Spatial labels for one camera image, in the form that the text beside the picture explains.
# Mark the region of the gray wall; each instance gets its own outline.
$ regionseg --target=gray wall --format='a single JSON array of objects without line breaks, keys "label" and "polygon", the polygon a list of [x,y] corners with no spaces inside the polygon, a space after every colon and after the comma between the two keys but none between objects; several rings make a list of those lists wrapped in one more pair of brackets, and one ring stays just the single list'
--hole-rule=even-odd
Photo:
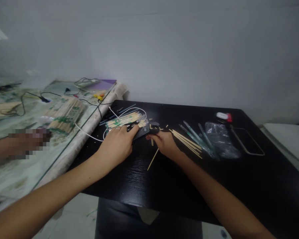
[{"label": "gray wall", "polygon": [[129,100],[299,121],[299,0],[0,0],[0,29],[0,76],[117,79]]}]

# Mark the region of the hand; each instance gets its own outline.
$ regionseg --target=hand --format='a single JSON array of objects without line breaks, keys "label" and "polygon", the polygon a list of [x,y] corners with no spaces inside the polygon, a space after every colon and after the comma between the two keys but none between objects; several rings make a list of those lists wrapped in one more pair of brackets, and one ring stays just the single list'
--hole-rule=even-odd
[{"label": "hand", "polygon": [[126,125],[110,130],[99,150],[94,154],[105,172],[110,172],[132,153],[132,141],[138,130],[138,125],[129,132]]},{"label": "hand", "polygon": [[50,132],[46,129],[27,129],[26,133],[11,133],[6,138],[9,157],[26,155],[28,151],[39,150],[50,141]]},{"label": "hand", "polygon": [[146,139],[153,139],[157,144],[160,152],[171,160],[175,160],[181,153],[176,146],[173,136],[169,132],[158,132],[156,135],[149,134]]}]

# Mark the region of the black table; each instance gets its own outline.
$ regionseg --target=black table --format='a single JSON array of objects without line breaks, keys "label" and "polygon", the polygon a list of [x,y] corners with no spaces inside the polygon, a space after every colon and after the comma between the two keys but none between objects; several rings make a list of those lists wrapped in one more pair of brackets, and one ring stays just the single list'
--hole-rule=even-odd
[{"label": "black table", "polygon": [[[265,156],[246,154],[231,133],[233,145],[242,153],[239,159],[217,162],[205,156],[201,160],[175,139],[177,146],[239,198],[276,237],[299,238],[299,172],[242,110],[132,101],[115,101],[112,108],[132,104],[144,109],[148,119],[159,122],[161,128],[168,125],[183,135],[178,126],[183,120],[198,132],[198,123],[218,123],[217,112],[231,113],[232,125],[246,129]],[[92,136],[101,139],[104,130],[104,125],[98,126]],[[69,170],[93,155],[100,143],[89,138]],[[157,146],[152,147],[150,141],[139,139],[123,163],[83,193],[219,224],[198,191],[171,160],[158,152],[147,171],[156,150]]]}]

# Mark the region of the person's left hand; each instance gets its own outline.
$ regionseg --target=person's left hand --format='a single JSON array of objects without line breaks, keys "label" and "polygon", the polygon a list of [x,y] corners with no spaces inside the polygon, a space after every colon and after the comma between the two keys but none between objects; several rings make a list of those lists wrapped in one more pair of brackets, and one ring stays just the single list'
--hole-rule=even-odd
[{"label": "person's left hand", "polygon": [[138,125],[135,125],[129,132],[127,132],[126,125],[111,129],[99,150],[94,154],[96,157],[91,157],[92,160],[97,160],[103,170],[110,172],[132,153],[132,141],[138,130]]}]

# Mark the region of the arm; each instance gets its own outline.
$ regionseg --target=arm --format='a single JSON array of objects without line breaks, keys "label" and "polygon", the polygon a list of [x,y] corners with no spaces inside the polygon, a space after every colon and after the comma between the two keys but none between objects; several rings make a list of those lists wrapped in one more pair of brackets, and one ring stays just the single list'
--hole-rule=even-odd
[{"label": "arm", "polygon": [[100,180],[132,152],[139,127],[113,129],[84,163],[0,212],[0,238],[32,238],[67,202]]},{"label": "arm", "polygon": [[30,129],[31,133],[12,133],[0,139],[0,159],[26,155],[27,151],[38,150],[49,141],[50,134],[45,129]]},{"label": "arm", "polygon": [[181,167],[232,238],[275,238],[241,201],[178,149],[171,133],[149,137]]}]

